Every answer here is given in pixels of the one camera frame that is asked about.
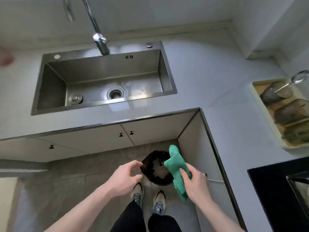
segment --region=stainless steel sink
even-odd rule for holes
[[[177,93],[162,42],[109,49],[44,54],[31,115]]]

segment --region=forearm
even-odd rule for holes
[[[87,232],[111,198],[109,187],[103,184],[45,232]]]
[[[216,232],[244,232],[214,201],[208,199],[201,200],[197,206]]]

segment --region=stove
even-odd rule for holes
[[[309,231],[309,157],[248,173],[274,232]]]

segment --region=yellow tray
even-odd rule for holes
[[[263,80],[263,81],[254,81],[249,85],[249,89],[251,91],[251,93],[253,94],[253,97],[255,99],[255,101],[257,102],[258,106],[260,107],[263,115],[265,116],[272,132],[274,133],[277,141],[279,142],[280,146],[284,149],[292,149],[292,148],[299,148],[299,147],[306,147],[309,146],[309,143],[305,143],[305,144],[299,144],[299,145],[293,145],[291,143],[289,143],[286,140],[282,139],[283,136],[283,132],[284,129],[290,125],[294,125],[297,124],[299,122],[308,120],[307,119],[303,119],[301,121],[298,122],[294,122],[288,125],[281,125],[281,124],[275,124],[274,122],[274,112],[276,109],[288,104],[289,102],[297,99],[297,98],[301,98],[301,99],[306,99],[303,94],[301,93],[301,91],[294,85],[290,85],[291,89],[293,90],[293,96],[285,99],[281,102],[269,105],[269,106],[265,106],[264,103],[262,102],[261,98],[260,98],[260,94],[272,83],[275,81],[283,81],[286,83],[289,83],[291,80],[288,78],[278,78],[278,79],[272,79],[272,80]]]

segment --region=cleaning rag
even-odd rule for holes
[[[179,149],[175,145],[170,145],[169,148],[170,156],[168,160],[164,162],[164,166],[171,172],[174,177],[173,183],[176,191],[180,195],[182,199],[187,199],[188,195],[186,192],[186,188],[184,187],[183,178],[180,174],[179,169],[182,168],[185,170],[190,179],[192,179],[192,174],[189,171],[184,159],[179,153]]]

